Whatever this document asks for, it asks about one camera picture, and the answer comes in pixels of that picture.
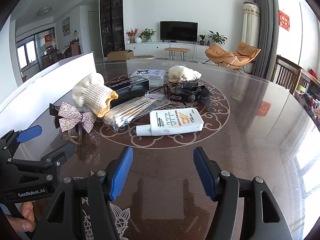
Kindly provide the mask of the person's left hand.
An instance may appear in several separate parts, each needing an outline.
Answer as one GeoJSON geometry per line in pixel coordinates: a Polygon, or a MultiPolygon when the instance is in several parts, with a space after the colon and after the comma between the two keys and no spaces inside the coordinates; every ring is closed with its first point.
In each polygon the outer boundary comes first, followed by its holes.
{"type": "Polygon", "coordinates": [[[7,220],[16,232],[33,232],[36,227],[33,202],[24,202],[21,206],[23,218],[6,215],[7,220]]]}

